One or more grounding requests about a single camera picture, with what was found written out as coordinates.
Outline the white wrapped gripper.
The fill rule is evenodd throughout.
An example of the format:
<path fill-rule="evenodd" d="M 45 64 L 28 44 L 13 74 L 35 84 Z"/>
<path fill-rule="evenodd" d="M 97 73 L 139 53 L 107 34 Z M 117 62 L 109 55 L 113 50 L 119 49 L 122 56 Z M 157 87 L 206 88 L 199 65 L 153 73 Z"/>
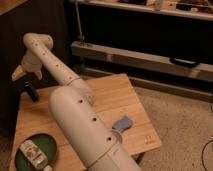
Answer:
<path fill-rule="evenodd" d="M 42 79 L 42 63 L 39 58 L 30 50 L 27 50 L 22 58 L 21 65 L 18 65 L 12 73 L 11 79 L 16 81 L 26 75 L 26 72 L 35 72 L 38 80 Z"/>

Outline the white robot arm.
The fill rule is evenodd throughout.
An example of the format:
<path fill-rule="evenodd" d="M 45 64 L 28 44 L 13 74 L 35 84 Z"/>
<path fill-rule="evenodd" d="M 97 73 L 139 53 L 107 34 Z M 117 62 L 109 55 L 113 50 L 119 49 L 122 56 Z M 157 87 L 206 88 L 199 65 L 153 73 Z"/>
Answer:
<path fill-rule="evenodd" d="M 28 73 L 42 77 L 46 68 L 59 87 L 49 97 L 49 110 L 88 171 L 141 171 L 119 140 L 92 109 L 88 84 L 52 53 L 47 34 L 23 36 L 26 53 L 12 74 L 14 81 Z"/>

